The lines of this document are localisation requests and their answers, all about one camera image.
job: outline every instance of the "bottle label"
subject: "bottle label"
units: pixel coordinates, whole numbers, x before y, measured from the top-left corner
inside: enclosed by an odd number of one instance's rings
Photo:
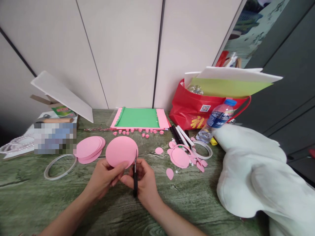
[[[226,123],[226,120],[216,118],[212,114],[210,115],[207,125],[211,126],[212,128],[221,128],[222,125]]]

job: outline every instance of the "white fabric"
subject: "white fabric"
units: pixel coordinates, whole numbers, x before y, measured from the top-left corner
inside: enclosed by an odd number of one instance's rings
[[[286,164],[276,141],[230,124],[215,138],[226,151],[217,186],[226,210],[243,218],[263,210],[271,236],[315,235],[315,191]]]

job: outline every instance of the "qr code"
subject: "qr code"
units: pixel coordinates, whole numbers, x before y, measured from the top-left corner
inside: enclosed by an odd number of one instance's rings
[[[207,112],[210,109],[210,105],[202,105],[200,111],[201,112]]]

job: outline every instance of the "yellow object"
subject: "yellow object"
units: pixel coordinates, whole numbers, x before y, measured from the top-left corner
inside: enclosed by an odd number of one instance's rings
[[[212,146],[215,146],[215,145],[218,144],[218,142],[217,142],[214,138],[212,138],[212,139],[210,140],[210,143],[211,143]]]
[[[206,96],[245,98],[272,85],[272,83],[193,78],[191,85],[201,86],[203,95]]]

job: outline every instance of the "double-sided tape roll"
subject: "double-sided tape roll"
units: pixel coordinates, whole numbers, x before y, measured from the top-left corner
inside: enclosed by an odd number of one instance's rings
[[[210,148],[207,144],[205,144],[204,142],[198,141],[198,140],[193,141],[193,143],[194,143],[194,144],[199,144],[199,145],[203,146],[204,148],[207,149],[207,151],[208,151],[208,153],[209,153],[208,156],[202,156],[202,155],[198,154],[198,153],[192,148],[191,151],[192,151],[192,153],[193,153],[196,157],[198,157],[198,158],[200,158],[200,159],[203,159],[203,160],[207,160],[207,159],[209,159],[210,157],[212,157],[212,154],[213,154],[213,153],[212,153],[212,150],[211,150],[211,148]]]
[[[61,175],[59,175],[59,176],[57,176],[57,177],[50,177],[50,176],[48,175],[49,169],[52,167],[52,165],[53,165],[56,161],[60,160],[61,158],[65,157],[65,156],[72,156],[72,157],[74,157],[74,163],[73,163],[73,165],[72,165],[65,173],[63,173],[63,174],[61,174]],[[44,171],[44,177],[45,177],[45,179],[48,179],[48,180],[57,180],[57,179],[60,179],[60,178],[62,178],[62,177],[64,177],[64,176],[66,176],[66,175],[73,169],[73,167],[76,165],[77,161],[78,161],[78,159],[77,159],[74,155],[72,155],[72,154],[64,154],[64,155],[61,155],[61,156],[57,157],[56,159],[54,159],[54,160],[46,167],[46,170]]]

